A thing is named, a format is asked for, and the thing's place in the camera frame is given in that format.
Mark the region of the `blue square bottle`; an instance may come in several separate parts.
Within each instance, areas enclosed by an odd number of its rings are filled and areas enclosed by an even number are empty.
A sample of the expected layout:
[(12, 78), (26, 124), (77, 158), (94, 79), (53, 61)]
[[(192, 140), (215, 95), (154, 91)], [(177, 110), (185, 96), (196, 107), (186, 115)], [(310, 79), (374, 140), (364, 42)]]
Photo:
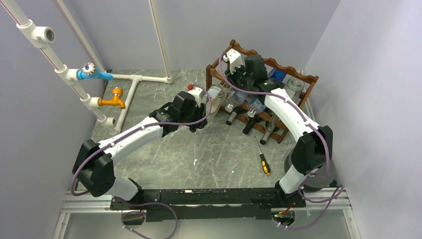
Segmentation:
[(236, 91), (232, 96), (227, 98), (227, 104), (224, 109), (228, 112), (232, 112), (234, 108), (240, 106), (247, 97), (247, 93)]

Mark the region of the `labelled dark wine bottle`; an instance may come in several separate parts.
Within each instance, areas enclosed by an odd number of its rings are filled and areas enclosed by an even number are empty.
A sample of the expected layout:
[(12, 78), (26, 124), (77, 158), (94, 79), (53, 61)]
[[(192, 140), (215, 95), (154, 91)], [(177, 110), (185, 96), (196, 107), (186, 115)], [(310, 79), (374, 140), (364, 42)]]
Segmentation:
[(227, 125), (232, 125), (233, 121), (236, 119), (237, 115), (242, 114), (242, 111), (232, 111), (229, 118), (226, 120)]

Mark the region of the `clear tall bottle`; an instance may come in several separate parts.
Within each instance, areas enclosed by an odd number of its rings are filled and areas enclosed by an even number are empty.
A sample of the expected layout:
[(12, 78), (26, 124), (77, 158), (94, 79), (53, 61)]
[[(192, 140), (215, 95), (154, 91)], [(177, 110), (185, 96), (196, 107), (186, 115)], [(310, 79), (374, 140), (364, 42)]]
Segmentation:
[(267, 95), (264, 101), (265, 106), (283, 122), (295, 139), (307, 130), (305, 127), (307, 117), (296, 104), (303, 87), (303, 81), (290, 78), (283, 88), (272, 90), (271, 95)]

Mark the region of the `dark green wine bottle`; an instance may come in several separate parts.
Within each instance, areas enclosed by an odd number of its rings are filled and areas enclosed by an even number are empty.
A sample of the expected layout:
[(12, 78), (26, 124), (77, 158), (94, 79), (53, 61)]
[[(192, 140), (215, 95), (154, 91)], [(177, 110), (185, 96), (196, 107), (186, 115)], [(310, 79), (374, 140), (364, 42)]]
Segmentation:
[(260, 144), (265, 145), (274, 131), (266, 131), (260, 139)]

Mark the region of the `clear stoppered glass bottle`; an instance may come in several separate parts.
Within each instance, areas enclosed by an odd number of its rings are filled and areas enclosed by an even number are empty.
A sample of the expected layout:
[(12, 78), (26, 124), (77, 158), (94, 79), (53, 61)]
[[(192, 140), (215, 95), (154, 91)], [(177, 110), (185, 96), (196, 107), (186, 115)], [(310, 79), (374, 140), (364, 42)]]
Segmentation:
[[(247, 77), (247, 87), (252, 92), (268, 92), (277, 88), (282, 88), (282, 82), (286, 77), (286, 73), (272, 69), (266, 76), (264, 74), (251, 73)], [(253, 98), (248, 103), (248, 116), (254, 117), (256, 114), (265, 111), (266, 106), (264, 104), (265, 95), (252, 95)]]

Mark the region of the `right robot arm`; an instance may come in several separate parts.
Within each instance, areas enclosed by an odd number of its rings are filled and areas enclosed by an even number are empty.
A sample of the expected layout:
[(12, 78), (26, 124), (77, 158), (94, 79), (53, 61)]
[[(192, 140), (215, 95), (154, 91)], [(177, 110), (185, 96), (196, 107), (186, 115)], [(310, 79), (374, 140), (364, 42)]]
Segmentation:
[(269, 78), (260, 55), (249, 55), (243, 59), (240, 53), (230, 51), (222, 53), (218, 62), (228, 64), (228, 69), (222, 72), (225, 82), (236, 91), (258, 99), (287, 127), (296, 142), (288, 158), (290, 167), (275, 184), (276, 204), (281, 207), (289, 205), (293, 194), (302, 192), (306, 183), (314, 178), (331, 180), (332, 129), (307, 116), (290, 97), (286, 86)]

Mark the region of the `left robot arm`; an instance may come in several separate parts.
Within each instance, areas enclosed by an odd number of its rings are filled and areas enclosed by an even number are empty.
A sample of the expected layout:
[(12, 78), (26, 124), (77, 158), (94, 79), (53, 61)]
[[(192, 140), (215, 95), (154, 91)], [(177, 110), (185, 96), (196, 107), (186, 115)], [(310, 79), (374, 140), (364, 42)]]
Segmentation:
[(154, 110), (137, 125), (103, 141), (86, 140), (80, 148), (72, 169), (71, 185), (82, 183), (94, 197), (112, 195), (123, 199), (130, 209), (143, 202), (143, 189), (130, 178), (116, 176), (115, 166), (148, 143), (161, 139), (179, 129), (189, 127), (191, 132), (207, 125), (205, 90), (195, 87), (179, 92), (172, 102)]

